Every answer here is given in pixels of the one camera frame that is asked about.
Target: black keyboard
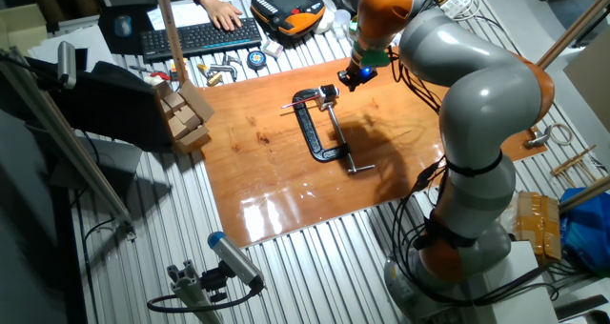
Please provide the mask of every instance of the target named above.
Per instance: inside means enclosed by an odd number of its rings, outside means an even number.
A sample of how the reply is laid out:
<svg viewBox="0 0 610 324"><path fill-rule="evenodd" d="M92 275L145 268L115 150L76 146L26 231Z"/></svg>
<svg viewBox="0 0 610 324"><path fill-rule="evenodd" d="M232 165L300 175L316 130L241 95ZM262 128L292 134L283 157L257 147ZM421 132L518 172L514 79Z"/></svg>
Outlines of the black keyboard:
<svg viewBox="0 0 610 324"><path fill-rule="evenodd" d="M165 30L142 32L141 37L145 63L172 59ZM253 18L241 19L241 28L235 26L233 32L217 29L212 23L178 28L178 37L184 56L250 48L262 42Z"/></svg>

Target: orange wooden board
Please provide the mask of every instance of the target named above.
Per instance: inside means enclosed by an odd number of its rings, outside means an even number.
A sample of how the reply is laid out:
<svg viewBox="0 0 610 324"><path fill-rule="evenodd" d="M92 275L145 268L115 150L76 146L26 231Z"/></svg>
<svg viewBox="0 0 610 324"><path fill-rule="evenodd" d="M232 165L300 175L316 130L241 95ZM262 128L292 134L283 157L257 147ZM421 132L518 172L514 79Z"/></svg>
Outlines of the orange wooden board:
<svg viewBox="0 0 610 324"><path fill-rule="evenodd" d="M348 59L259 77L200 92L216 113L207 123L203 148L224 232L243 247L405 195L422 169L438 160L438 117L390 68L354 92L336 73ZM297 91L335 84L335 113L357 166L376 168L348 175L345 163L316 162L292 108ZM442 98L445 88L428 85ZM325 148L338 145L329 114L309 103ZM546 149L526 150L521 132L502 149L521 159Z"/></svg>

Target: wooden stick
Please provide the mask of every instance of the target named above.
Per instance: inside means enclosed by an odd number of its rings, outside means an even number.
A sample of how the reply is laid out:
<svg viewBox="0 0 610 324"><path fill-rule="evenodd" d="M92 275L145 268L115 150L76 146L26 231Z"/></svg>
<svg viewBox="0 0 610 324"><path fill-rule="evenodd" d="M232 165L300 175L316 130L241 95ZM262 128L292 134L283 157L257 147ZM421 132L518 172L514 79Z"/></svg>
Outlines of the wooden stick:
<svg viewBox="0 0 610 324"><path fill-rule="evenodd" d="M186 67L184 67L184 56L182 55L182 48L180 47L180 38L178 37L178 30L175 27L172 13L172 2L171 0L158 0L159 8L163 14L163 23L165 23L165 32L168 34L170 40L170 49L172 50L173 64L175 65L175 71L178 74L178 81L182 86L188 79Z"/></svg>
<svg viewBox="0 0 610 324"><path fill-rule="evenodd" d="M572 188L576 188L574 181L572 181L572 179L570 178L570 176L568 176L568 174L566 174L565 172L561 172L559 175L563 176L565 181L567 181L570 184L570 186L572 186Z"/></svg>
<svg viewBox="0 0 610 324"><path fill-rule="evenodd" d="M597 146L597 144L594 144L593 146L591 146L591 148L586 149L584 152L581 152L581 153L577 154L576 156L568 158L567 161L561 163L560 165L556 166L553 170L551 170L551 174L553 176L557 176L559 173L565 172L567 169L573 167L575 164L577 164L579 161L581 161L581 159L588 152L592 151L596 146Z"/></svg>
<svg viewBox="0 0 610 324"><path fill-rule="evenodd" d="M542 69L546 69L548 66L555 61L557 56L559 56L565 48L572 43L574 38L582 31L584 28L595 18L601 10L603 10L606 5L610 3L610 0L595 0L593 5L589 9L587 9L577 21L572 24L570 29L568 29L558 40L555 42L553 47L547 51L542 58L538 61L537 65Z"/></svg>
<svg viewBox="0 0 610 324"><path fill-rule="evenodd" d="M597 180L598 180L598 179L597 179L597 178L596 178L596 177L593 175L593 173L592 173L591 171L589 171L589 169L587 168L587 166L585 166L585 165L584 165L584 163L582 163L582 160L581 160L581 161L579 161L579 165L580 165L580 167L581 167L581 168L583 168L583 169L584 169L584 171L585 171L586 173L588 173L588 174L589 174L589 176L591 176L591 178L593 179L593 181L597 181Z"/></svg>
<svg viewBox="0 0 610 324"><path fill-rule="evenodd" d="M559 204L559 213L566 213L585 201L588 201L603 192L610 189L610 175L607 175L598 181L591 184L586 189L573 195L571 198L561 202Z"/></svg>

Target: hand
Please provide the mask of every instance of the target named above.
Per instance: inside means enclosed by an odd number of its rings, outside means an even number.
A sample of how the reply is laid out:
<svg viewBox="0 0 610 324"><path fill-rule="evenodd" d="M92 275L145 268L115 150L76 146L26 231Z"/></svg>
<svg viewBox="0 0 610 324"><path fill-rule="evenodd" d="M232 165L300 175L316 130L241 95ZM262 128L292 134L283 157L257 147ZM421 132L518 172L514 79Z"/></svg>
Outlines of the hand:
<svg viewBox="0 0 610 324"><path fill-rule="evenodd" d="M217 28L220 29L222 26L224 30L235 30L235 25L241 28L241 22L237 15L242 14L242 12L235 6L220 0L200 0L199 2L206 9L210 20Z"/></svg>

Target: aluminum rail table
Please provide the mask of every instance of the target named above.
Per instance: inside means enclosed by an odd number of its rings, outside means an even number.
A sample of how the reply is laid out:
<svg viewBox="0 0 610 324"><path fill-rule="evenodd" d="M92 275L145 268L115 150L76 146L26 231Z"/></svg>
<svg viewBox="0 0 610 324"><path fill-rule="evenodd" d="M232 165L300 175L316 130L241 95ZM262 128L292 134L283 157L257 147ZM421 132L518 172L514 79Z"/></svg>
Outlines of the aluminum rail table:
<svg viewBox="0 0 610 324"><path fill-rule="evenodd" d="M225 1L243 11L243 16L252 16L249 11L251 0ZM480 15L499 23L485 0ZM91 17L62 23L55 34L96 22L97 17ZM495 24L477 18L460 24L498 46L519 53L508 34ZM249 50L230 53L244 62L238 68L235 82L239 82L347 57L350 50L346 39L337 40L330 31L293 40L277 60L269 58L267 67L261 71L253 71L245 65ZM221 64L222 57L223 53L215 53L188 58L187 70L196 86L205 86L205 79L196 65ZM123 68L136 65L167 71L171 65L170 61L145 65L142 56L133 55L115 55L114 59ZM144 76L138 71L130 71ZM233 82L228 73L223 75L223 80ZM560 198L570 187L565 180L552 178L550 171L587 147L557 104L538 124L539 130L554 123L570 127L575 133L574 142L564 147L549 141L548 152L516 162L517 191L540 192ZM595 177L605 175L593 166L589 156L583 162ZM592 182L583 171L572 169L567 173L578 187ZM410 205L421 209L417 223L430 212L431 202L436 198L435 189L412 198ZM137 238L126 240L116 224L107 225L108 229L90 236L86 249L91 261L92 289L85 268L82 239L76 239L89 322L96 322L94 313L97 313L100 323L197 323L192 314L150 312L146 302L172 293L167 266L187 259L191 259L199 271L217 266L218 258L208 248L207 238L222 227L201 153L143 153L125 201L132 212ZM396 207L397 201L380 204L245 248L245 254L265 274L268 290L244 304L220 311L223 320L235 324L405 322L383 282L383 265L391 249L389 229ZM81 237L81 218L83 232L110 218L108 209L102 208L89 193L81 197L71 213L76 237ZM407 221L403 225L405 231L411 227ZM229 300L238 299L246 292L238 280L230 280ZM167 306L178 306L178 303L174 301Z"/></svg>

